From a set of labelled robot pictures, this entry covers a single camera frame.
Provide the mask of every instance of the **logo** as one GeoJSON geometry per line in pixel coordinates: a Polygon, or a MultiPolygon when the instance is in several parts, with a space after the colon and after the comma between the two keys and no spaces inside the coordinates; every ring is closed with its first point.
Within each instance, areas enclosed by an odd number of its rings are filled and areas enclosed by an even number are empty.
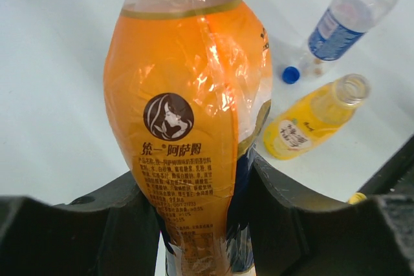
{"type": "Polygon", "coordinates": [[[153,136],[174,142],[191,131],[194,114],[184,98],[164,93],[152,98],[145,106],[144,124],[153,136]]]}

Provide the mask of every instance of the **bottle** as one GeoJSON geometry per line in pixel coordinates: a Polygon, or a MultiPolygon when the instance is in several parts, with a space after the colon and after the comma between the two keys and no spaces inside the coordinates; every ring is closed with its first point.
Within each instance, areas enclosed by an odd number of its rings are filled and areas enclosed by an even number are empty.
{"type": "Polygon", "coordinates": [[[325,74],[368,30],[377,25],[398,0],[332,0],[327,11],[302,47],[296,67],[288,67],[282,80],[295,83],[299,77],[325,74]]]}
{"type": "Polygon", "coordinates": [[[254,270],[245,193],[272,91],[257,17],[242,0],[125,0],[103,78],[109,123],[157,210],[167,275],[254,270]]]}
{"type": "Polygon", "coordinates": [[[312,150],[353,117],[369,91],[363,76],[349,74],[306,95],[266,128],[267,151],[289,160],[312,150]]]}

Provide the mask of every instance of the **orange label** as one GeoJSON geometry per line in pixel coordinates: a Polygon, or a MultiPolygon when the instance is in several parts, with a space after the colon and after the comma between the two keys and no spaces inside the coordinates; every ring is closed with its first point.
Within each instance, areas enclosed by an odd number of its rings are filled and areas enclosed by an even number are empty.
{"type": "Polygon", "coordinates": [[[229,274],[226,215],[238,143],[255,135],[270,97],[266,32],[240,0],[229,6],[164,19],[123,10],[105,64],[109,122],[165,220],[178,275],[229,274]]]}

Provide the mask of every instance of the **transparent plastic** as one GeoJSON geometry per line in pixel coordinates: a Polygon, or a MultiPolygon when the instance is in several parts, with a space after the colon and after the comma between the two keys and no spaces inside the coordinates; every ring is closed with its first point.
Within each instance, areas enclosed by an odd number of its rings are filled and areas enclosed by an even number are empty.
{"type": "Polygon", "coordinates": [[[288,160],[314,149],[353,117],[369,92],[363,76],[350,74],[306,95],[266,128],[267,151],[288,160]]]}
{"type": "Polygon", "coordinates": [[[125,0],[103,78],[167,275],[254,275],[245,193],[272,90],[257,17],[242,0],[125,0]]]}
{"type": "Polygon", "coordinates": [[[332,0],[315,31],[301,48],[303,54],[297,65],[301,77],[318,78],[332,69],[336,61],[368,30],[381,22],[397,2],[332,0]]]}

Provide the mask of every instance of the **water bottle label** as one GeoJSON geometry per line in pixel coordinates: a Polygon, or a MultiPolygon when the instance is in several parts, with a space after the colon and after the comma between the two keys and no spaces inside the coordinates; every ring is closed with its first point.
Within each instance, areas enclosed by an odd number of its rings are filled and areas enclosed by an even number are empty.
{"type": "Polygon", "coordinates": [[[319,59],[334,61],[345,54],[365,32],[354,32],[341,25],[328,9],[310,35],[309,50],[319,59]]]}

